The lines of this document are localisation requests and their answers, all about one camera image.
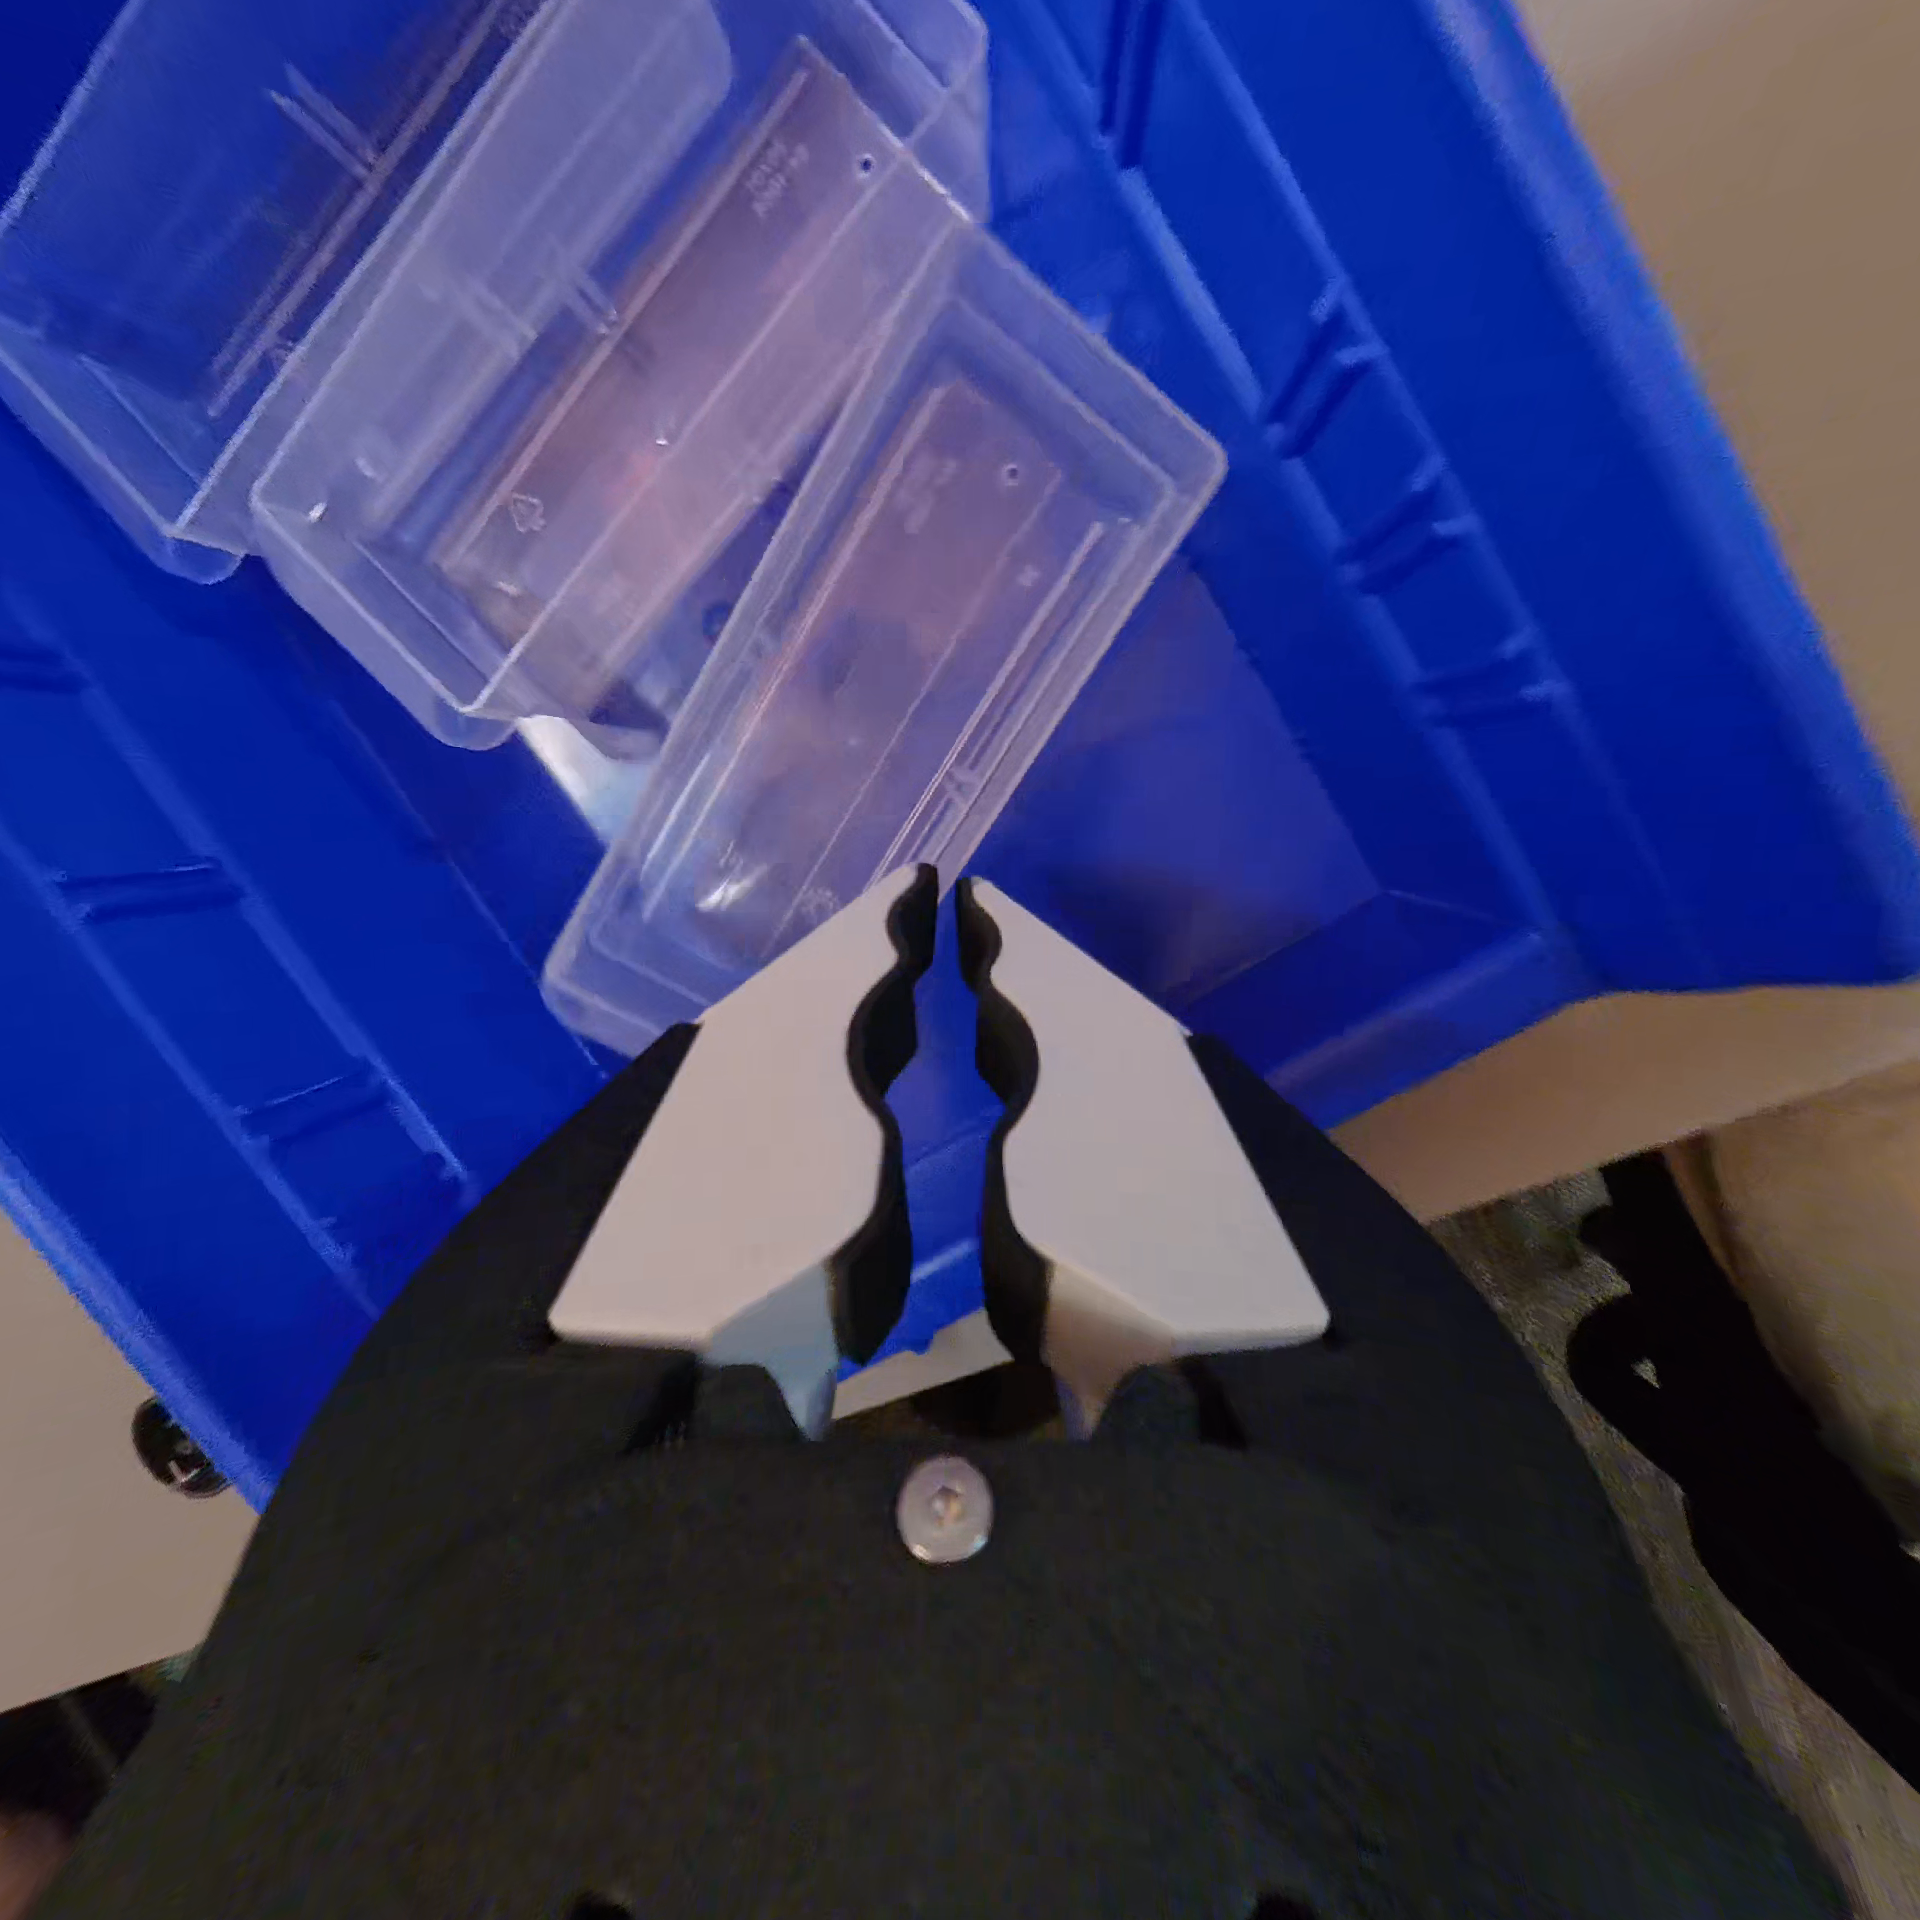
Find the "person's beige trousers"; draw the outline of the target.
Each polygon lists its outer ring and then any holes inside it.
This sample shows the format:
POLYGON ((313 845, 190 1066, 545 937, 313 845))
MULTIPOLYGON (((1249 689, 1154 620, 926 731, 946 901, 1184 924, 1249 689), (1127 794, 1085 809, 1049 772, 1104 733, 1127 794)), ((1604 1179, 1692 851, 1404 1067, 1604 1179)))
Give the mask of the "person's beige trousers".
POLYGON ((1918 1066, 1673 1144, 1766 1356, 1918 1546, 1918 1066))

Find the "blue plastic bin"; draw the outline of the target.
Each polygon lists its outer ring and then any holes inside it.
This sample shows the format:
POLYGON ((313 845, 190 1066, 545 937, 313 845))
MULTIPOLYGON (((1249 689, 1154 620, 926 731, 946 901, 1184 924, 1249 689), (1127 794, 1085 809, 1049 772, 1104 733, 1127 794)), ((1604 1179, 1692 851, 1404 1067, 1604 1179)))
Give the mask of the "blue plastic bin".
MULTIPOLYGON (((4 5, 4 203, 122 7, 4 5)), ((968 224, 1226 472, 942 885, 1316 1121, 1590 997, 1914 976, 1901 805, 1513 7, 970 7, 968 224)), ((4 1212, 245 1497, 613 1066, 545 957, 847 396, 641 756, 438 741, 4 404, 4 1212)))

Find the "black screw knob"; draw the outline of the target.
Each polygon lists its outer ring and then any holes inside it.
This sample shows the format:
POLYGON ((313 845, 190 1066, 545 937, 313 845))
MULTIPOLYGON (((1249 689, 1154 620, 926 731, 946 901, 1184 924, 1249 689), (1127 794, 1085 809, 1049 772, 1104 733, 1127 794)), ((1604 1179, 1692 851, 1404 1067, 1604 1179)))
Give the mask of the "black screw knob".
POLYGON ((129 1417, 137 1463, 159 1488, 184 1500, 213 1500, 231 1488, 228 1477, 157 1400, 146 1396, 129 1417))

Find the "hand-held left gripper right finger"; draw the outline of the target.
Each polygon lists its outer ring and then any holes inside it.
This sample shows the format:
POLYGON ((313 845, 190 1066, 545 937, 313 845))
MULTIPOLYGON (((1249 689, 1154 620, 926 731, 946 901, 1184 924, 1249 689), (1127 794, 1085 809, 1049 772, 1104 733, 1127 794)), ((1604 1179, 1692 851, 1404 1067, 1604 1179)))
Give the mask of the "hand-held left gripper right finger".
POLYGON ((976 1069, 999 1099, 977 1256, 999 1344, 1089 1435, 1140 1371, 1329 1332, 1192 1033, 977 877, 952 889, 976 1069))

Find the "black chair frame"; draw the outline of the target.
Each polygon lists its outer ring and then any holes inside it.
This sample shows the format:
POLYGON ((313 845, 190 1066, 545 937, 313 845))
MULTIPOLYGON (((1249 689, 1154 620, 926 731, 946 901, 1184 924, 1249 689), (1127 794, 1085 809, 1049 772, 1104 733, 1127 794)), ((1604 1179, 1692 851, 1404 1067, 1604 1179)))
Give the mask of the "black chair frame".
POLYGON ((1599 1168, 1578 1224, 1623 1295, 1568 1336, 1574 1393, 1677 1488, 1738 1617, 1918 1788, 1918 1565, 1833 1452, 1655 1153, 1599 1168))

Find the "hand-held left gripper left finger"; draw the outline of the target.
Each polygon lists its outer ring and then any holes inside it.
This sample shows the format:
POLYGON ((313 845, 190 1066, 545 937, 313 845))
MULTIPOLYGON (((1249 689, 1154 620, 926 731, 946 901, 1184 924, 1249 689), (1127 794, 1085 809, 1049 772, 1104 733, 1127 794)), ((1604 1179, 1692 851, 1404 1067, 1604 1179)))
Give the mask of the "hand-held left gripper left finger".
POLYGON ((549 1309, 574 1344, 754 1367, 807 1439, 914 1266, 889 1091, 919 1048, 938 876, 897 868, 694 1026, 549 1309))

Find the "clear plastic drawer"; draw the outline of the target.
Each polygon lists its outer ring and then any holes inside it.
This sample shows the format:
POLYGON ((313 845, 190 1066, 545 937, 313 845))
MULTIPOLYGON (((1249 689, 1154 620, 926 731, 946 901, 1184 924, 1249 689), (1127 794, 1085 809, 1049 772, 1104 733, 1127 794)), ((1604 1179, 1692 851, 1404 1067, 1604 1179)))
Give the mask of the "clear plastic drawer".
POLYGON ((647 755, 697 581, 990 172, 970 5, 544 5, 349 277, 262 561, 438 741, 647 755))
POLYGON ((4 203, 7 410, 196 585, 300 432, 423 544, 733 39, 721 5, 126 5, 4 203))
POLYGON ((952 881, 1226 455, 977 227, 932 252, 545 957, 631 1058, 878 881, 952 881))

